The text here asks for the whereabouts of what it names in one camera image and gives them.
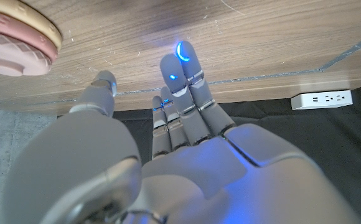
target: wooden desk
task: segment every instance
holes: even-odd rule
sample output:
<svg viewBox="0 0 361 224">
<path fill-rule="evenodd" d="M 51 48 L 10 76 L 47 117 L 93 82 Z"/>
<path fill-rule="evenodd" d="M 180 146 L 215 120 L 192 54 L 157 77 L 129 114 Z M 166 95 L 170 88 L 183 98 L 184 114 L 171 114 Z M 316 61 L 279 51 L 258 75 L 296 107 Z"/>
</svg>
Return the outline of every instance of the wooden desk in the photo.
<svg viewBox="0 0 361 224">
<path fill-rule="evenodd" d="M 6 110 L 66 113 L 99 70 L 116 76 L 116 110 L 150 108 L 160 59 L 180 40 L 194 45 L 219 103 L 361 86 L 359 0 L 24 2 L 57 25 L 63 49 L 47 75 L 0 75 Z"/>
</svg>

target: white power outlet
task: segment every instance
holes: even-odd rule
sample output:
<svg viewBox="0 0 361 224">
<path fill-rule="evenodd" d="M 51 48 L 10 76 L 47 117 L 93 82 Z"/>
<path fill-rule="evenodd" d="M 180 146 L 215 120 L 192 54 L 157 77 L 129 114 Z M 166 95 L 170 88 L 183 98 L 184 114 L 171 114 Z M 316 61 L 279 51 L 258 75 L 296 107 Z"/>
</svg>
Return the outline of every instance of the white power outlet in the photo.
<svg viewBox="0 0 361 224">
<path fill-rule="evenodd" d="M 350 90 L 303 93 L 291 98 L 293 110 L 338 108 L 353 104 Z"/>
</svg>

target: pink round object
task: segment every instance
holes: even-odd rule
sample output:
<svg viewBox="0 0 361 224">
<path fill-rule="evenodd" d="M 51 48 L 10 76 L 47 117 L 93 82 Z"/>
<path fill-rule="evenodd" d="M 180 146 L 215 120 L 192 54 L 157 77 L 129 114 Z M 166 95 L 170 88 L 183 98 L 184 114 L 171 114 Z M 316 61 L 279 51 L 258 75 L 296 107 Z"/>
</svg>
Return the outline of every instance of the pink round object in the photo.
<svg viewBox="0 0 361 224">
<path fill-rule="evenodd" d="M 44 34 L 27 24 L 0 13 L 0 34 L 15 38 L 40 50 L 53 63 L 57 58 L 56 46 Z"/>
<path fill-rule="evenodd" d="M 50 59 L 40 50 L 0 34 L 0 74 L 44 75 L 50 71 L 50 67 Z"/>
</svg>

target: glowing blue ring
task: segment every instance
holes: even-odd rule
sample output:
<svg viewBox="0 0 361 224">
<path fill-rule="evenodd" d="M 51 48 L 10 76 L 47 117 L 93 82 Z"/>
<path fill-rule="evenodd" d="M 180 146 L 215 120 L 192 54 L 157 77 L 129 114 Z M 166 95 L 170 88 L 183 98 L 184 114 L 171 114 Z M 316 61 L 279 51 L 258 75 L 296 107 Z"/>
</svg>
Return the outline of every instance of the glowing blue ring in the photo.
<svg viewBox="0 0 361 224">
<path fill-rule="evenodd" d="M 182 44 L 182 42 L 180 42 L 180 43 L 178 44 L 178 47 L 176 48 L 176 52 L 177 52 L 179 58 L 180 58 L 182 61 L 188 62 L 188 61 L 190 60 L 190 58 L 181 56 L 181 44 Z"/>
</svg>

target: gray robotic arm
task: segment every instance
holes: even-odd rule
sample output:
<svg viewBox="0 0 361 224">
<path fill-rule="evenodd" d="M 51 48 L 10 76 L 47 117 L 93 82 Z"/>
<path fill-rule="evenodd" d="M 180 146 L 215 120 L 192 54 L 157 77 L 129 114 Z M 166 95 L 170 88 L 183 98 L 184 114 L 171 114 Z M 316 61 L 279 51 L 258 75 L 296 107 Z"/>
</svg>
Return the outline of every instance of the gray robotic arm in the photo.
<svg viewBox="0 0 361 224">
<path fill-rule="evenodd" d="M 70 113 L 36 136 L 4 187 L 3 223 L 361 223 L 302 151 L 213 100 L 193 47 L 177 46 L 152 100 L 152 161 L 112 119 L 101 72 Z"/>
</svg>

